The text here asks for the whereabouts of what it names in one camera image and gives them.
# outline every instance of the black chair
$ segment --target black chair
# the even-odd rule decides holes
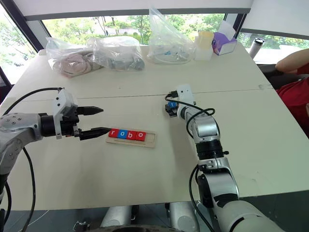
[[[267,80],[274,87],[274,89],[279,89],[284,85],[295,81],[301,81],[308,77],[307,74],[296,75],[292,73],[283,73],[276,70],[275,66],[275,64],[265,64],[258,66]]]
[[[12,89],[12,84],[4,74],[2,68],[0,67],[0,104],[5,99],[6,95],[10,92]]]

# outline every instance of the tissue box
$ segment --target tissue box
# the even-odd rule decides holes
[[[235,38],[228,40],[224,34],[219,32],[214,33],[214,37],[212,40],[212,48],[215,54],[222,55],[230,53],[234,51],[236,44],[237,40]]]

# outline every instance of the table surface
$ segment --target table surface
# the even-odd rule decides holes
[[[271,88],[266,78],[238,43],[230,54],[212,55],[210,61],[190,61],[183,65],[157,65],[147,61],[148,47],[142,46],[145,69],[122,72],[106,68],[86,75],[66,78],[51,70],[45,51],[36,56],[7,97],[16,98],[38,88],[65,87],[76,98],[163,95],[177,85],[190,84],[194,93]],[[51,100],[44,92],[28,100]]]

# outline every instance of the plastic bag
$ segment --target plastic bag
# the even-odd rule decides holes
[[[94,62],[113,70],[142,70],[145,63],[142,59],[140,43],[130,36],[89,39],[94,44]]]
[[[52,70],[73,77],[102,68],[93,62],[93,48],[48,37],[46,54]]]
[[[156,9],[149,9],[151,36],[148,58],[159,64],[184,64],[195,51],[194,43],[177,31]]]

